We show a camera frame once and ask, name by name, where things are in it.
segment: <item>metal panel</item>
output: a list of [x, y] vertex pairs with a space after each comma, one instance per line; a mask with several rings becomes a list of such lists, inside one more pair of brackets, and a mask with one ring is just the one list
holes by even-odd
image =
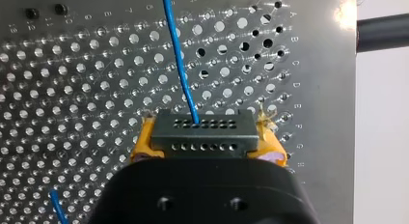
[[[199, 111], [277, 109], [288, 170], [321, 221], [352, 223], [348, 0], [174, 1]], [[68, 15], [56, 15], [56, 3]], [[28, 20], [26, 8], [40, 18]], [[55, 187], [69, 220], [86, 223], [127, 164], [141, 117], [188, 112], [162, 0], [1, 0], [0, 20], [0, 221], [54, 223]]]

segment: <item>blue wire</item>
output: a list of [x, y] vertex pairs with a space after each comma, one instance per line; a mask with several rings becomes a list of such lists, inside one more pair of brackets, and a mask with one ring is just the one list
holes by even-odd
[[177, 58], [177, 72], [180, 77], [181, 88], [187, 99], [187, 104], [189, 105], [190, 113], [192, 114], [193, 123], [199, 123], [199, 115], [196, 111], [195, 102], [193, 102], [192, 95], [190, 94], [189, 86], [187, 84], [186, 75], [184, 74], [183, 60], [181, 59], [181, 49], [180, 43], [177, 37], [177, 27], [175, 25], [174, 13], [172, 12], [172, 2], [171, 0], [163, 0], [163, 5], [165, 7], [165, 15], [168, 20], [169, 31], [171, 32], [172, 43], [174, 44], [174, 52]]
[[52, 206], [57, 212], [58, 220], [60, 220], [61, 224], [68, 224], [68, 219], [66, 219], [66, 215], [64, 214], [63, 208], [60, 205], [60, 200], [58, 199], [58, 193], [55, 189], [51, 189], [50, 199]]

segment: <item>black screw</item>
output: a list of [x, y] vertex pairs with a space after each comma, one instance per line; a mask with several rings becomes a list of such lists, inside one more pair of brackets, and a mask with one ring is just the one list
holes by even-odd
[[28, 19], [38, 19], [40, 18], [40, 12], [38, 9], [26, 9], [25, 10], [26, 17]]
[[68, 14], [68, 7], [63, 4], [56, 4], [54, 6], [54, 11], [58, 15], [67, 15]]

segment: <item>white wall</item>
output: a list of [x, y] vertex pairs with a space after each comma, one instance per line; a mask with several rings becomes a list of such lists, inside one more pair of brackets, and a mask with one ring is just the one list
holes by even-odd
[[[358, 18], [409, 13], [366, 0]], [[357, 56], [354, 224], [409, 223], [409, 47]]]

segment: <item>gray metal surface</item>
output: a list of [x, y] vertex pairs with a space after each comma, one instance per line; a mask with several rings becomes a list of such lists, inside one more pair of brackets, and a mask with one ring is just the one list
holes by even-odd
[[192, 117], [161, 110], [151, 135], [154, 150], [165, 157], [245, 157], [257, 150], [259, 134], [250, 110], [233, 115], [202, 114], [199, 124]]
[[[288, 170], [322, 223], [352, 223], [355, 30], [341, 25], [345, 0], [174, 1], [199, 112], [277, 109]], [[86, 223], [128, 163], [143, 115], [188, 112], [162, 0], [1, 0], [0, 46], [0, 223], [56, 223], [51, 187], [70, 222]]]

